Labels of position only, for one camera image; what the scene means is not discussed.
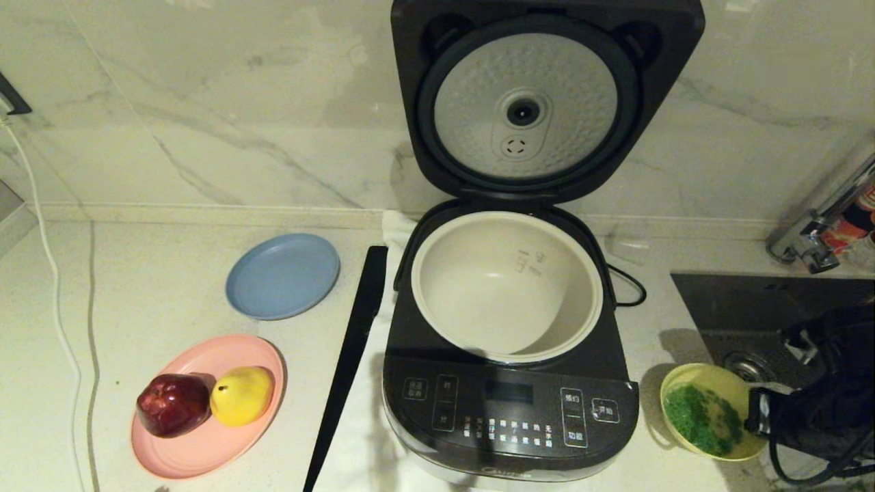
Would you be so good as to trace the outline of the chopped green vegetable bits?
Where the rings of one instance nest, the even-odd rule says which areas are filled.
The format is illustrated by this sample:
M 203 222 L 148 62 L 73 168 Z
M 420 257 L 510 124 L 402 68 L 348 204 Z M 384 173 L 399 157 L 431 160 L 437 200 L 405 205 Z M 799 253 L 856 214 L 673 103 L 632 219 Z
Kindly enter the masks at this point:
M 713 390 L 679 385 L 663 399 L 663 404 L 675 430 L 706 454 L 729 456 L 742 442 L 740 414 Z

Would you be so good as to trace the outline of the yellow bowl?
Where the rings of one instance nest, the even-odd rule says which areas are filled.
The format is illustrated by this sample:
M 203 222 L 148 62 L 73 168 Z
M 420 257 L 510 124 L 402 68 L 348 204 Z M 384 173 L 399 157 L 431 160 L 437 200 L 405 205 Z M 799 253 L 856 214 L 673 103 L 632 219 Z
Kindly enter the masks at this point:
M 680 433 L 670 424 L 670 421 L 664 410 L 663 399 L 669 395 L 669 392 L 675 387 L 684 384 L 692 384 L 701 390 L 713 390 L 720 398 L 724 398 L 733 408 L 740 414 L 743 426 L 743 439 L 740 445 L 734 448 L 734 451 L 729 456 L 719 457 L 702 452 L 690 444 L 686 439 L 682 438 Z M 762 437 L 753 435 L 744 429 L 744 420 L 748 415 L 747 411 L 747 392 L 751 387 L 744 382 L 740 377 L 732 374 L 724 368 L 719 368 L 709 364 L 685 364 L 672 368 L 666 374 L 660 384 L 660 410 L 662 410 L 663 420 L 669 428 L 671 436 L 678 442 L 682 448 L 707 458 L 727 461 L 727 462 L 742 462 L 753 460 L 755 457 L 762 454 L 766 449 L 768 442 Z

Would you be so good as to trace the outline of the black rice cooker lid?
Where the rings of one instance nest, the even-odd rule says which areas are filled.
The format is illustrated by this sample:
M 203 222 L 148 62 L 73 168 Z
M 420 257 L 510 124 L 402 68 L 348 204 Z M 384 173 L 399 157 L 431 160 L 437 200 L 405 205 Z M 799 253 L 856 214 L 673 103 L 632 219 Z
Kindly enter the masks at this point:
M 701 0 L 392 0 L 390 25 L 427 180 L 558 204 L 615 174 L 706 19 Z

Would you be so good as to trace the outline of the black rice cooker body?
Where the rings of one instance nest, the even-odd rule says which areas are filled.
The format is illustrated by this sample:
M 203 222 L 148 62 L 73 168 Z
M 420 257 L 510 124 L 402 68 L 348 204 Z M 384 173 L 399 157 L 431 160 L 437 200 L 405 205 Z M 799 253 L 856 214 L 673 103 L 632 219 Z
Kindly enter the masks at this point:
M 412 262 L 429 233 L 466 214 L 504 211 L 550 222 L 582 244 L 606 293 L 596 327 L 569 352 L 503 364 L 447 342 L 412 293 Z M 594 235 L 562 209 L 448 200 L 416 224 L 393 283 L 396 306 L 383 361 L 386 416 L 404 448 L 450 482 L 501 486 L 577 482 L 599 473 L 638 424 L 638 383 L 626 368 L 610 271 Z

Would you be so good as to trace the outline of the white inner pot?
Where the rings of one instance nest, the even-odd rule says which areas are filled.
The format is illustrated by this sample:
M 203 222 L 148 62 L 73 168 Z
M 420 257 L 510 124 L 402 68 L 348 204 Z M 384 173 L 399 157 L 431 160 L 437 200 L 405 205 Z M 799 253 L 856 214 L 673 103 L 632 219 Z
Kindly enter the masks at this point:
M 503 364 L 574 349 L 606 300 L 581 243 L 550 222 L 504 211 L 466 214 L 429 233 L 412 262 L 412 293 L 447 342 Z

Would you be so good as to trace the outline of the white towel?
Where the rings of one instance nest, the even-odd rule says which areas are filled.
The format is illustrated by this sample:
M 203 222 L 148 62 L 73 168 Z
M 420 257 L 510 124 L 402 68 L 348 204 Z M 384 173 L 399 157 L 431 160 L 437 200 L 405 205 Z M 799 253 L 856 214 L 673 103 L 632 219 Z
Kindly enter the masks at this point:
M 378 216 L 375 245 L 388 247 L 381 306 L 314 492 L 481 492 L 434 476 L 427 461 L 404 448 L 386 416 L 383 361 L 396 306 L 393 283 L 415 225 L 394 210 Z

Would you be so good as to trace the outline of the round sink drain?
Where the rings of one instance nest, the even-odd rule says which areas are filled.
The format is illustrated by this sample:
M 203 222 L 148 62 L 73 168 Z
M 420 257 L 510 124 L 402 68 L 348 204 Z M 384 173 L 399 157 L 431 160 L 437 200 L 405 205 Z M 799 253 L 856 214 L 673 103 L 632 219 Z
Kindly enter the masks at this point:
M 722 358 L 722 367 L 750 384 L 778 383 L 778 374 L 765 358 L 735 350 Z

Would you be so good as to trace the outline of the stainless steel sink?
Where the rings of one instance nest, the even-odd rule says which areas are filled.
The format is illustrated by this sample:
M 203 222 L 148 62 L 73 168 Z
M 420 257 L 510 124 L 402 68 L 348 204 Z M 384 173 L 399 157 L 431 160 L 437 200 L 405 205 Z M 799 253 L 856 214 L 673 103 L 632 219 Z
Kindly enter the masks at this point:
M 778 374 L 775 388 L 799 389 L 816 365 L 785 346 L 779 330 L 841 306 L 873 306 L 875 279 L 774 277 L 675 272 L 672 280 L 716 366 L 740 350 L 762 356 Z

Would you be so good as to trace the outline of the chrome faucet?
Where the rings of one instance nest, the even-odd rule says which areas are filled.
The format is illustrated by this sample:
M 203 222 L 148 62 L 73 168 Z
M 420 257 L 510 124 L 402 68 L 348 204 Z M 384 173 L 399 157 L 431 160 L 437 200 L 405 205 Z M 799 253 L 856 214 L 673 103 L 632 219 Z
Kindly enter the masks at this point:
M 766 246 L 768 254 L 781 264 L 794 264 L 799 261 L 811 274 L 837 268 L 840 265 L 841 254 L 835 255 L 823 243 L 821 234 L 873 180 L 875 180 L 875 150 L 866 150 L 855 172 L 843 181 L 829 198 L 821 205 L 807 210 L 790 227 L 769 240 Z

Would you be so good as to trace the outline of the black flat panel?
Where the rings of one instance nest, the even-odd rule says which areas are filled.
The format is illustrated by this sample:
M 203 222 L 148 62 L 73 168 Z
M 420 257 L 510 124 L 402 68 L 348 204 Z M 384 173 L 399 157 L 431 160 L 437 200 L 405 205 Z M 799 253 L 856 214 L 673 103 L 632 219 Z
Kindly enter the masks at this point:
M 362 361 L 386 283 L 388 247 L 368 248 L 302 492 L 314 492 Z

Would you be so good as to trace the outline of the blue round plate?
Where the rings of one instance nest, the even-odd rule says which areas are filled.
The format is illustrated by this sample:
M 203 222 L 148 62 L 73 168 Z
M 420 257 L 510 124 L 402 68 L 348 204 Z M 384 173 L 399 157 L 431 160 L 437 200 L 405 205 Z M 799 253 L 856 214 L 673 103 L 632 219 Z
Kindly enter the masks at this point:
M 229 305 L 254 320 L 286 320 L 322 302 L 340 277 L 338 250 L 316 234 L 284 234 L 254 246 L 229 271 Z

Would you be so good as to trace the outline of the yellow pear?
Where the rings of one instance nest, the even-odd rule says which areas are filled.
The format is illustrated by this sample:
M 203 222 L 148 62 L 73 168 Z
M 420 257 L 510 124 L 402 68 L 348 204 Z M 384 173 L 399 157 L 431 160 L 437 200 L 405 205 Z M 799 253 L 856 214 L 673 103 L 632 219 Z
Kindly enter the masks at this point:
M 273 400 L 274 389 L 274 374 L 268 368 L 233 368 L 213 387 L 210 395 L 212 415 L 223 426 L 247 426 L 265 414 Z

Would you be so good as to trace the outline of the pink round plate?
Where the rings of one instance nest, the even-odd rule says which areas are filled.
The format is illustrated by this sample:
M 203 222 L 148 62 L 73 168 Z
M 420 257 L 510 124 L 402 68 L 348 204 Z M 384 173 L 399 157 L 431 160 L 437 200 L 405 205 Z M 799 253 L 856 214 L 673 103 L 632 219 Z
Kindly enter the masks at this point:
M 221 377 L 241 366 L 259 366 L 271 372 L 271 402 L 262 416 L 247 426 L 229 427 L 210 417 L 190 433 L 163 439 L 147 432 L 133 416 L 129 442 L 133 455 L 147 472 L 166 480 L 188 480 L 212 473 L 246 454 L 271 427 L 284 398 L 286 371 L 281 352 L 253 334 L 233 333 L 191 346 L 175 356 L 160 372 L 200 372 Z

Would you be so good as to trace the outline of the dark red apple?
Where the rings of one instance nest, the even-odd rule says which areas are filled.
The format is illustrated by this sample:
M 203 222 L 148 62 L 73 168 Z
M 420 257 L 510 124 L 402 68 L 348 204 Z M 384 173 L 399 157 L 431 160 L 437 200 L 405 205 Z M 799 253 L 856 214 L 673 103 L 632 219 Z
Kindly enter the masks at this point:
M 135 419 L 157 438 L 178 438 L 210 418 L 211 390 L 203 374 L 160 374 L 137 397 Z

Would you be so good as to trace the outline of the black wall fixture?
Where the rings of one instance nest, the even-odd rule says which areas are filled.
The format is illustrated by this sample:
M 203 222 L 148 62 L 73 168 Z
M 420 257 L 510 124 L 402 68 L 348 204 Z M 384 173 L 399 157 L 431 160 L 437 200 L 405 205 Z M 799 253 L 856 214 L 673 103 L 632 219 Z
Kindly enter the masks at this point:
M 33 112 L 25 98 L 0 71 L 0 103 L 4 105 L 6 115 L 28 115 Z

